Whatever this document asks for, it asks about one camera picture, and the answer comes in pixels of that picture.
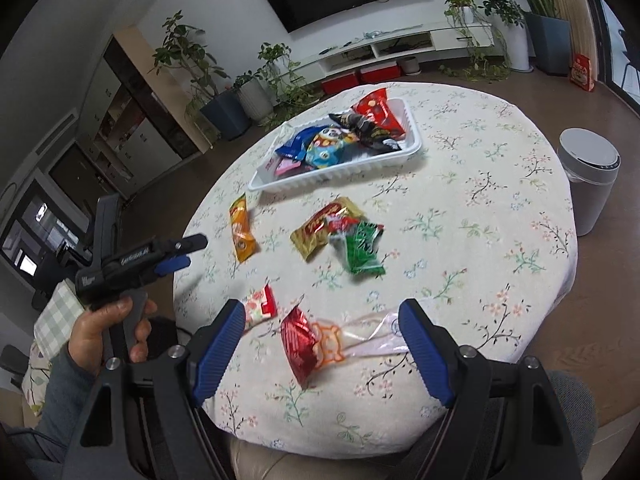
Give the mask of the grey sleeved left forearm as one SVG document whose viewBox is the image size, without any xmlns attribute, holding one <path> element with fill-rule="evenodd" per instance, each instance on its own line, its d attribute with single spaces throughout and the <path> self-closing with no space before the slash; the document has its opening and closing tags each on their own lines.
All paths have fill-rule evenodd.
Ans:
<svg viewBox="0 0 640 480">
<path fill-rule="evenodd" d="M 82 370 L 70 358 L 64 344 L 52 361 L 40 422 L 29 430 L 9 430 L 9 441 L 25 460 L 43 460 L 53 465 L 64 462 L 66 448 L 95 380 L 96 376 Z"/>
</svg>

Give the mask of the person left hand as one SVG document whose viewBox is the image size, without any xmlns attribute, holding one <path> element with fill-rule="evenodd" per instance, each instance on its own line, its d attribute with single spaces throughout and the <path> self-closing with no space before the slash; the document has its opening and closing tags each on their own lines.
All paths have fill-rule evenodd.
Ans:
<svg viewBox="0 0 640 480">
<path fill-rule="evenodd" d="M 86 311 L 75 322 L 67 343 L 70 358 L 82 369 L 96 376 L 103 358 L 103 333 L 121 323 L 132 311 L 134 303 L 129 297 L 107 304 L 97 311 Z M 152 326 L 147 318 L 134 328 L 136 343 L 129 351 L 134 363 L 145 362 L 149 354 L 148 338 Z"/>
</svg>

